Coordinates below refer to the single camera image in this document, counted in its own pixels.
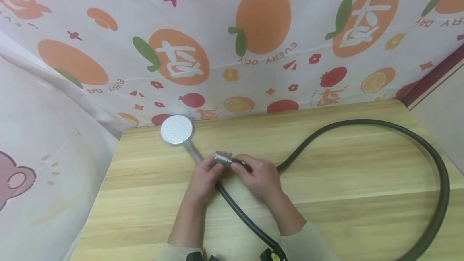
shower head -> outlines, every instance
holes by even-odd
[[[161,137],[165,142],[179,145],[192,136],[193,125],[184,115],[173,115],[161,124]]]
[[[184,145],[190,156],[199,163],[202,157],[190,142],[193,133],[193,124],[184,115],[173,115],[161,124],[161,138],[172,145]]]

white wall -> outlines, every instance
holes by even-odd
[[[464,172],[464,60],[431,87],[412,114]]]

cartoon bear print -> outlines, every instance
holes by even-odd
[[[33,169],[25,166],[16,167],[15,161],[0,151],[0,211],[10,198],[30,189],[36,177]]]

wood grain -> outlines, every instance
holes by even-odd
[[[396,100],[201,121],[195,123],[193,142],[203,155],[224,150],[280,163],[318,128],[355,118],[400,124],[433,143]],[[464,255],[464,178],[442,156],[451,202],[437,239],[421,260],[461,260]],[[155,260],[193,164],[183,147],[162,141],[159,127],[126,131],[72,260]],[[381,127],[350,126],[318,137],[281,178],[284,191],[341,260],[394,260],[416,242],[433,213],[435,170],[407,137]],[[264,231],[278,236],[268,210],[238,178],[228,174],[222,182]],[[266,248],[217,194],[208,206],[204,245],[223,261],[258,260]]]

red wall trim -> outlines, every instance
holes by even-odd
[[[464,44],[461,45],[454,53],[450,54],[430,73],[425,75],[414,88],[411,89],[402,99],[401,102],[407,107],[418,99],[433,84],[440,80],[447,72],[457,65],[464,58]]]

